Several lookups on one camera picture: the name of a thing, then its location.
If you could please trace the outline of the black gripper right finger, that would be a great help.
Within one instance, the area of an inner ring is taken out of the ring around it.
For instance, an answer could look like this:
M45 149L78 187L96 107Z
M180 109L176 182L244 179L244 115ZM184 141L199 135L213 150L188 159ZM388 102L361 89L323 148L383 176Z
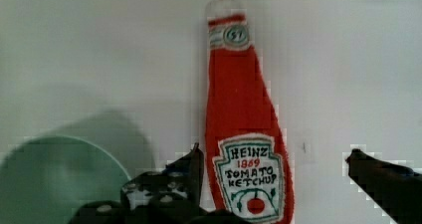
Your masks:
M422 223L420 173L374 158L358 148L345 161L349 178L397 224Z

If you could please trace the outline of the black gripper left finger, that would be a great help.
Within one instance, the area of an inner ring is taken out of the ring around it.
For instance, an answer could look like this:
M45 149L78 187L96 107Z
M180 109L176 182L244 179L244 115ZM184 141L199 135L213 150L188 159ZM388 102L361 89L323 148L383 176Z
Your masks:
M120 202L130 211L147 206L159 194L174 193L199 204L204 174L204 154L196 142L182 157L166 164L162 171L146 171L120 189Z

